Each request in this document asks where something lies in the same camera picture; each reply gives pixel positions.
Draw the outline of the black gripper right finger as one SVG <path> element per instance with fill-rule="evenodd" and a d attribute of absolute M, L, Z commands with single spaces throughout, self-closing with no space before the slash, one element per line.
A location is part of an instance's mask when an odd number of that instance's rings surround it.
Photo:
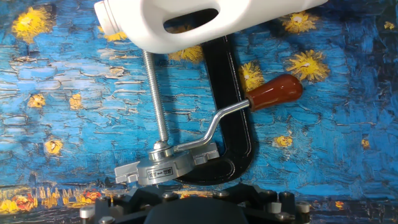
<path fill-rule="evenodd" d="M 310 204 L 297 201 L 289 191 L 265 190 L 257 185 L 237 184 L 214 192 L 223 203 L 220 212 L 228 223 L 310 223 Z"/>

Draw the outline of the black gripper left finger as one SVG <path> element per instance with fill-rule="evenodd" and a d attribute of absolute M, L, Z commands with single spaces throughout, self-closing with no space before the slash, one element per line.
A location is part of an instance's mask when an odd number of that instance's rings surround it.
<path fill-rule="evenodd" d="M 133 188 L 102 195 L 79 210 L 82 223 L 143 223 L 151 209 L 179 199 L 168 186 Z"/>

